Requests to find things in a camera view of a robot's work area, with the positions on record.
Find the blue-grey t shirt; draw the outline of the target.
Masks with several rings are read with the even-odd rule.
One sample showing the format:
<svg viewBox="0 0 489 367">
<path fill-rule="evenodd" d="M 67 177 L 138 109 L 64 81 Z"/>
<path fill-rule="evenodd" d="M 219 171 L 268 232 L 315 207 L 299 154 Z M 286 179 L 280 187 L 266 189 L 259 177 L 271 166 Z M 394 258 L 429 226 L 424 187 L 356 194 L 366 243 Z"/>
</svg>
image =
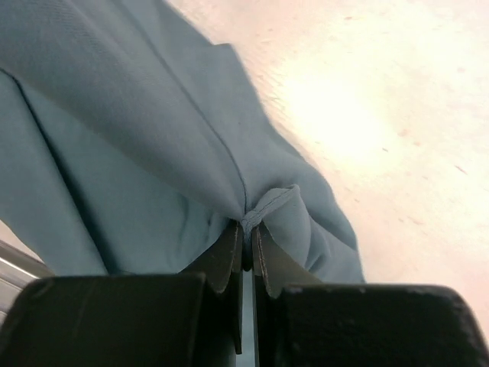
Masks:
<svg viewBox="0 0 489 367">
<path fill-rule="evenodd" d="M 178 272 L 236 221 L 322 281 L 364 280 L 233 47 L 164 1 L 1 3 L 1 219 L 58 275 Z"/>
</svg>

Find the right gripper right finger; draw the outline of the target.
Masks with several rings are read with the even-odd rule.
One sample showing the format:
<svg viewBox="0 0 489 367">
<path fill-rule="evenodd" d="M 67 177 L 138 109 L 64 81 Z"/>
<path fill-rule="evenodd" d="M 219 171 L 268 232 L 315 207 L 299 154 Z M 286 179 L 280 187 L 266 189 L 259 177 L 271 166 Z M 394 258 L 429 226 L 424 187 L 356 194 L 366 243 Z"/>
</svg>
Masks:
<svg viewBox="0 0 489 367">
<path fill-rule="evenodd" d="M 280 295 L 291 284 L 322 282 L 295 262 L 273 239 L 268 228 L 252 230 L 254 354 L 256 366 L 289 366 L 287 318 Z"/>
</svg>

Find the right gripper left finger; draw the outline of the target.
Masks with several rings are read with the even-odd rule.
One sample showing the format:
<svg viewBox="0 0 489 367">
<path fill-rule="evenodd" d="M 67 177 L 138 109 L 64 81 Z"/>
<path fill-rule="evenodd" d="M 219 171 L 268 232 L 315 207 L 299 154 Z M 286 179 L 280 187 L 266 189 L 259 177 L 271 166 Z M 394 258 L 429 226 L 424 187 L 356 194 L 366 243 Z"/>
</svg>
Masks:
<svg viewBox="0 0 489 367">
<path fill-rule="evenodd" d="M 235 221 L 197 259 L 183 269 L 184 273 L 202 273 L 213 305 L 210 325 L 223 330 L 230 341 L 230 354 L 242 354 L 242 270 L 243 231 Z"/>
</svg>

